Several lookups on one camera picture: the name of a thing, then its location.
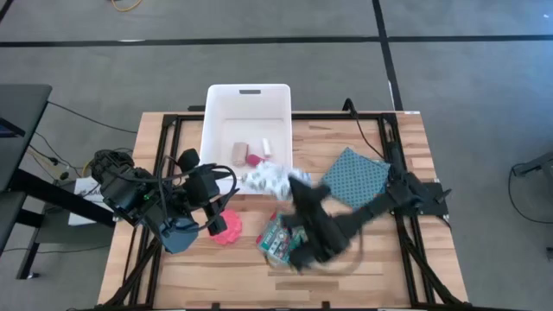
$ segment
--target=gray carpet floor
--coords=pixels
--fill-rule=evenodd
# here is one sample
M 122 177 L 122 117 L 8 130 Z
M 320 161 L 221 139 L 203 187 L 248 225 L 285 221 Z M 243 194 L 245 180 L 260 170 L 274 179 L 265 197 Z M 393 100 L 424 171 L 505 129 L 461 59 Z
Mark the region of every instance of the gray carpet floor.
M 133 1 L 118 1 L 131 5 Z M 381 0 L 388 35 L 553 34 L 553 3 L 516 0 Z M 94 41 L 249 36 L 377 35 L 369 0 L 144 0 L 128 13 L 109 1 L 15 0 L 0 41 Z M 404 109 L 421 111 L 448 205 L 470 301 L 550 310 L 553 225 L 521 218 L 507 196 L 511 165 L 553 151 L 553 41 L 392 43 Z M 392 110 L 380 45 L 269 44 L 103 48 L 0 48 L 0 83 L 46 83 L 50 99 L 127 129 L 143 111 L 203 105 L 221 83 L 286 83 L 295 110 Z M 38 132 L 82 166 L 97 149 L 132 148 L 134 136 L 48 107 Z M 36 137 L 32 144 L 47 150 Z M 48 180 L 32 159 L 22 167 Z M 513 198 L 553 221 L 541 174 L 515 179 Z M 39 211 L 41 203 L 28 200 Z M 26 247 L 17 225 L 7 249 Z M 41 251 L 109 244 L 46 244 Z M 39 254 L 35 280 L 14 279 L 22 252 L 0 258 L 0 309 L 65 310 L 96 302 L 108 249 Z

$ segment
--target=cable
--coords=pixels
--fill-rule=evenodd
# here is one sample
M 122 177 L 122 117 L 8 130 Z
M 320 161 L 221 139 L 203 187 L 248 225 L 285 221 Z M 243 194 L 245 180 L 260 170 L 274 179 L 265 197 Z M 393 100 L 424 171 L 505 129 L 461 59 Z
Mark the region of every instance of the cable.
M 546 225 L 553 225 L 553 221 L 542 221 L 542 220 L 536 220 L 536 219 L 531 219 L 530 217 L 527 217 L 526 215 L 524 215 L 522 212 L 520 212 L 520 210 L 518 209 L 517 205 L 515 204 L 514 200 L 512 199 L 512 194 L 511 194 L 511 178 L 512 176 L 514 175 L 514 169 L 519 166 L 519 165 L 522 165 L 523 163 L 519 163 L 519 164 L 515 164 L 511 167 L 511 170 L 509 171 L 509 180 L 507 182 L 507 192 L 509 194 L 509 200 L 511 201 L 511 205 L 512 205 L 512 208 L 515 209 L 515 211 L 517 211 L 517 213 L 522 216 L 524 219 L 528 220 L 528 221 L 531 221 L 531 222 L 534 222 L 534 223 L 538 223 L 538 224 L 546 224 Z
M 80 195 L 80 197 L 85 198 L 86 196 L 88 196 L 88 194 L 91 194 L 94 192 L 94 190 L 98 189 L 98 187 L 100 187 L 99 183 L 96 184 L 96 186 L 94 186 L 94 188 L 91 191 L 87 192 L 86 194 Z
M 130 7 L 128 8 L 125 8 L 125 9 L 121 9 L 119 8 L 116 4 L 115 4 L 115 1 L 114 0 L 111 0 L 111 4 L 113 5 L 113 7 L 115 8 L 115 10 L 119 11 L 119 12 L 128 12 L 130 10 L 133 10 L 135 9 L 138 4 L 140 4 L 140 2 L 142 2 L 142 0 L 138 0 L 136 3 L 132 4 Z
M 446 226 L 449 228 L 449 230 L 452 230 L 452 229 L 451 229 L 451 224 L 449 224 L 449 221 L 445 220 L 445 218 L 443 218 L 443 216 L 436 215 L 436 217 L 437 217 L 439 220 L 441 220 L 442 223 L 443 223 L 444 225 L 446 225 Z
M 34 152 L 36 152 L 37 154 L 41 155 L 41 156 L 44 156 L 45 158 L 47 158 L 48 160 L 50 160 L 51 162 L 55 162 L 57 161 L 58 159 L 52 157 L 52 156 L 47 156 L 45 154 L 43 154 L 41 151 L 37 150 L 35 147 L 33 147 L 32 144 L 29 144 L 29 148 L 31 148 Z
M 68 254 L 68 253 L 82 252 L 82 251 L 94 251 L 94 250 L 99 250 L 99 249 L 102 249 L 102 248 L 105 248 L 105 247 L 110 247 L 110 246 L 111 246 L 111 244 L 102 245 L 102 246 L 96 246 L 96 247 L 92 247 L 92 248 L 88 248 L 88 249 L 83 249 L 83 250 L 74 250 L 74 251 L 37 251 L 36 253 L 37 253 L 37 254 L 53 254 L 53 253 Z M 2 251 L 2 253 L 6 253 L 6 252 L 9 252 L 9 251 L 30 251 L 30 249 L 27 249 L 27 248 L 13 248 L 13 249 L 9 249 L 9 250 Z
M 192 168 L 184 173 L 180 173 L 180 174 L 177 174 L 177 175 L 173 175 L 173 176 L 169 176 L 169 177 L 165 177 L 165 178 L 162 178 L 162 181 L 173 181 L 177 178 L 182 178 L 182 177 L 186 177 L 188 175 L 190 175 L 192 172 L 194 172 L 196 170 L 196 168 Z M 122 175 L 122 174 L 119 174 L 119 173 L 116 173 L 116 172 L 112 172 L 110 170 L 106 170 L 106 172 L 108 174 L 111 174 L 113 176 L 116 176 L 117 178 L 120 178 L 124 181 L 135 181 L 135 182 L 145 182 L 145 183 L 157 183 L 157 178 L 155 179 L 149 179 L 149 178 L 130 178 L 130 177 L 127 177 L 125 175 Z
M 217 219 L 217 216 L 219 216 L 223 212 L 223 210 L 225 209 L 226 203 L 228 203 L 231 196 L 236 192 L 236 185 L 237 185 L 238 179 L 236 178 L 236 175 L 234 174 L 234 171 L 232 171 L 232 169 L 227 167 L 226 165 L 216 165 L 215 167 L 213 167 L 213 169 L 217 169 L 217 168 L 223 168 L 223 169 L 228 170 L 228 172 L 232 176 L 231 190 L 229 190 L 229 192 L 226 195 L 225 199 L 221 202 L 220 209 L 204 225 L 199 226 L 197 228 L 191 228 L 191 229 L 182 229 L 182 228 L 179 229 L 179 228 L 177 228 L 177 229 L 175 229 L 177 232 L 192 233 L 192 232 L 199 232 L 199 231 L 202 231 L 202 230 L 208 228 L 208 226 L 210 226 Z
M 53 177 L 53 176 L 42 166 L 42 164 L 41 164 L 40 162 L 38 162 L 38 159 L 36 159 L 36 157 L 35 157 L 34 155 L 32 155 L 32 154 L 29 154 L 29 155 L 32 156 L 33 159 L 35 159 L 36 164 L 38 164 L 38 166 L 40 166 L 40 167 L 42 168 L 42 170 L 43 170 L 46 174 L 48 174 L 48 176 L 50 176 L 53 180 L 57 180 L 56 178 L 54 178 L 54 177 Z
M 88 166 L 90 165 L 90 162 L 92 162 L 94 159 L 92 160 L 88 160 L 87 163 L 85 163 L 85 166 L 83 167 L 83 169 L 80 171 L 80 174 L 83 176 L 83 177 L 86 177 L 86 169 L 88 168 Z
M 37 132 L 37 131 L 35 132 L 35 134 L 36 134 L 38 137 L 42 138 L 42 140 L 44 140 L 44 143 L 46 143 L 46 145 L 50 148 L 50 150 L 52 150 L 52 152 L 54 152 L 54 154 L 58 157 L 56 160 L 58 160 L 59 162 L 61 162 L 61 163 L 64 164 L 64 165 L 67 165 L 69 168 L 72 168 L 73 171 L 75 171 L 75 174 L 76 174 L 78 177 L 81 177 L 80 174 L 79 174 L 79 171 L 77 170 L 77 168 L 74 167 L 73 165 L 71 165 L 71 163 L 69 163 L 69 161 L 64 160 L 64 159 L 54 150 L 54 148 L 52 148 L 52 146 L 50 145 L 50 143 L 48 142 L 48 140 L 46 139 L 46 137 L 44 137 L 41 133 L 39 133 L 39 132 Z
M 363 262 L 363 228 L 359 228 L 359 250 L 352 264 L 348 265 L 344 269 L 327 270 L 318 267 L 309 267 L 311 270 L 317 271 L 319 275 L 323 276 L 348 276 L 351 275 Z
M 169 227 L 168 223 L 168 213 L 167 213 L 167 202 L 165 201 L 165 192 L 163 191 L 163 181 L 162 181 L 162 170 L 165 164 L 165 159 L 171 158 L 169 155 L 166 155 L 157 165 L 157 186 L 159 187 L 159 195 L 162 201 L 162 212 L 163 212 L 163 223 L 165 227 Z
M 169 157 L 169 160 L 171 160 L 176 166 L 179 166 L 179 162 L 177 162 L 174 158 Z M 179 176 L 179 182 L 177 183 L 177 185 L 181 185 L 182 177 L 183 177 L 183 176 Z
M 89 118 L 89 117 L 87 117 L 87 116 L 83 116 L 83 115 L 81 115 L 81 114 L 78 113 L 78 112 L 72 111 L 71 109 L 66 108 L 66 107 L 64 107 L 64 106 L 62 106 L 62 105 L 58 105 L 58 104 L 53 103 L 53 102 L 51 102 L 51 101 L 48 101 L 48 102 L 49 102 L 51 105 L 54 105 L 54 106 L 56 106 L 56 107 L 59 107 L 59 108 L 65 110 L 65 111 L 69 111 L 69 112 L 71 112 L 72 114 L 74 114 L 74 115 L 76 115 L 76 116 L 79 116 L 79 117 L 82 117 L 82 118 L 85 118 L 86 120 L 88 120 L 88 121 L 90 121 L 90 122 L 94 122 L 95 124 L 100 124 L 100 125 L 103 125 L 103 126 L 105 126 L 105 127 L 108 127 L 108 128 L 110 128 L 110 129 L 113 129 L 113 130 L 121 130 L 121 131 L 123 131 L 123 132 L 131 133 L 131 134 L 136 134 L 136 133 L 138 133 L 137 131 L 134 131 L 134 130 L 125 130 L 125 129 L 121 129 L 121 128 L 118 128 L 118 127 L 115 127 L 115 126 L 111 126 L 111 125 L 109 125 L 109 124 L 101 123 L 101 122 L 96 121 L 96 120 L 94 120 L 94 119 L 92 119 L 92 118 Z
M 355 113 L 355 122 L 357 122 L 357 127 L 359 127 L 359 132 L 361 133 L 361 136 L 363 137 L 363 140 L 365 140 L 365 143 L 371 147 L 372 151 L 374 151 L 378 156 L 380 156 L 382 159 L 384 159 L 384 156 L 378 152 L 372 145 L 369 143 L 368 140 L 366 140 L 365 133 L 363 133 L 363 129 L 361 129 L 361 124 L 359 123 L 359 116 L 357 113 Z
M 41 161 L 43 164 L 45 164 L 46 166 L 48 166 L 49 168 L 54 170 L 57 174 L 62 175 L 63 173 L 65 173 L 65 171 L 63 171 L 61 168 L 56 167 L 55 164 L 52 163 L 51 158 L 48 158 L 48 157 L 46 157 L 46 156 L 44 156 L 40 153 L 36 153 L 36 151 L 34 151 L 32 149 L 25 151 L 25 153 L 30 155 L 30 156 L 37 157 L 39 161 Z

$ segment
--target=red cloth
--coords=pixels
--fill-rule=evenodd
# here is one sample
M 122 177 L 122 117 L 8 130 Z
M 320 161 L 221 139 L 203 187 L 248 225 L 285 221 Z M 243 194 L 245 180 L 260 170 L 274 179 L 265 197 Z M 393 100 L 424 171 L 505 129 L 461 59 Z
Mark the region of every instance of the red cloth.
M 264 158 L 262 158 L 261 156 L 259 155 L 248 155 L 246 158 L 245 158 L 245 162 L 248 163 L 248 165 L 250 165 L 251 167 L 256 167 L 260 162 L 263 162 L 265 161 Z
M 225 210 L 220 215 L 226 222 L 226 230 L 218 235 L 210 236 L 210 238 L 217 244 L 232 244 L 238 240 L 242 233 L 242 220 L 233 210 Z

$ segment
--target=teal patterned cloth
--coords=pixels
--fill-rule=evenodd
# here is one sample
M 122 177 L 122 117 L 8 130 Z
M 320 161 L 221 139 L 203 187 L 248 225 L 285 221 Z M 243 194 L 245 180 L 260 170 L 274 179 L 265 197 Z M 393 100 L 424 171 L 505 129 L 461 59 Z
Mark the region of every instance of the teal patterned cloth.
M 346 148 L 322 177 L 338 201 L 359 209 L 385 190 L 390 164 L 370 160 Z

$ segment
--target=wooden tabletop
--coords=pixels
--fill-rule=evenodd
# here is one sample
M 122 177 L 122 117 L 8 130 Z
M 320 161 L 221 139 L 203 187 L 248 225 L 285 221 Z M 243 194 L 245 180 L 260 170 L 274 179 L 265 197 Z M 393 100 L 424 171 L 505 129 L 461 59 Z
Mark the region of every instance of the wooden tabletop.
M 137 167 L 153 170 L 162 116 L 161 112 L 143 114 L 133 152 Z M 408 169 L 423 181 L 434 180 L 434 164 L 421 115 L 398 112 L 397 121 Z M 314 181 L 322 177 L 345 147 L 378 159 L 366 146 L 354 121 L 302 120 L 293 121 L 292 126 L 294 166 L 311 173 Z M 369 142 L 382 152 L 377 123 L 366 120 L 361 121 L 361 126 Z M 178 154 L 189 148 L 199 150 L 201 131 L 201 121 L 185 121 Z M 172 128 L 169 128 L 168 137 L 172 136 Z M 169 138 L 166 154 L 170 148 Z M 329 213 L 351 211 L 336 200 L 327 200 L 323 206 Z M 260 195 L 235 195 L 226 208 L 236 211 L 242 219 L 242 236 L 235 244 L 220 246 L 203 231 L 188 250 L 175 255 L 164 252 L 155 308 L 210 308 L 213 302 L 220 302 L 222 308 L 318 308 L 322 301 L 330 301 L 334 308 L 409 306 L 396 225 L 389 215 L 364 227 L 362 259 L 353 273 L 340 271 L 358 260 L 359 238 L 352 241 L 348 251 L 323 267 L 328 273 L 305 272 L 299 276 L 289 269 L 268 266 L 255 244 L 271 214 L 277 209 L 290 209 L 289 202 Z M 202 211 L 195 212 L 194 218 L 200 224 L 206 221 Z M 465 301 L 467 294 L 450 230 L 433 216 L 419 217 L 419 221 L 430 266 L 449 290 Z M 108 300 L 121 286 L 131 234 L 130 225 L 117 224 L 99 303 Z M 134 248 L 131 267 L 136 259 L 137 243 Z M 420 273 L 414 262 L 413 266 L 418 297 L 424 301 Z M 145 299 L 149 267 L 145 271 L 139 302 Z

